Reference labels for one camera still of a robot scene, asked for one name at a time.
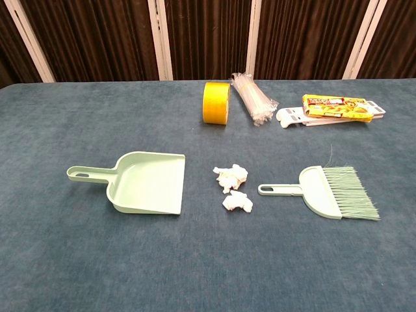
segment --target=hand broom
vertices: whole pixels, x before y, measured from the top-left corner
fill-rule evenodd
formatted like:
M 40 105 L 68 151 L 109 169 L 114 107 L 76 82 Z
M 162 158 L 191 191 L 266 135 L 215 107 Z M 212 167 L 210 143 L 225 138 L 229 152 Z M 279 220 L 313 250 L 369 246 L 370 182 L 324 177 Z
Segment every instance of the hand broom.
M 299 184 L 262 184 L 258 192 L 269 196 L 303 196 L 306 205 L 325 218 L 380 219 L 351 166 L 308 167 L 300 173 Z

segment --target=brush handle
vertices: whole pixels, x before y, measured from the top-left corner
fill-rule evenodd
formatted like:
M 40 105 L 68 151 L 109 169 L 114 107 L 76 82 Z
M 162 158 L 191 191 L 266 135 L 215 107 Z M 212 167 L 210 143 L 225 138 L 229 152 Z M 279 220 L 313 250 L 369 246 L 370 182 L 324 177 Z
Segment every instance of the brush handle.
M 303 196 L 299 184 L 260 184 L 257 188 L 260 195 L 267 196 Z

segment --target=light green dustpan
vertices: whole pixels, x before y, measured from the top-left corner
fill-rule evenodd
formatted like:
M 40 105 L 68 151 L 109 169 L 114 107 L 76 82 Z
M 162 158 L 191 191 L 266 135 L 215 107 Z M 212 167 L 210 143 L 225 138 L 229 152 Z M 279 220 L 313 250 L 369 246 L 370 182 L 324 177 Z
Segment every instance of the light green dustpan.
M 73 166 L 72 181 L 108 183 L 107 197 L 121 213 L 180 215 L 185 156 L 134 151 L 114 168 Z

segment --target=yellow box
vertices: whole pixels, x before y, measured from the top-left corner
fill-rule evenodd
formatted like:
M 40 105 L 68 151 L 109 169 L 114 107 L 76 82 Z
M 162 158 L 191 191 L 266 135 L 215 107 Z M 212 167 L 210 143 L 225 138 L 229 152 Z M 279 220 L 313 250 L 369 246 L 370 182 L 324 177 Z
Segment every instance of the yellow box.
M 367 110 L 366 99 L 344 96 L 302 96 L 304 112 L 310 117 L 332 117 L 370 122 L 374 116 Z

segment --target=brown curtain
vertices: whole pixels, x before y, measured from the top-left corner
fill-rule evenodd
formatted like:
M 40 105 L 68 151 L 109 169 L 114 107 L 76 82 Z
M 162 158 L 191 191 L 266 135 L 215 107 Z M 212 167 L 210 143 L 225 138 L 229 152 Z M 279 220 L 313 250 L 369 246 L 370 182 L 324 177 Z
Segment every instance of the brown curtain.
M 416 1 L 388 1 L 357 78 L 416 78 Z
M 246 68 L 251 0 L 165 0 L 174 79 L 229 79 Z
M 146 0 L 21 0 L 57 81 L 157 80 Z
M 0 88 L 14 83 L 42 82 L 18 29 L 0 1 Z
M 263 0 L 255 78 L 342 78 L 368 3 Z

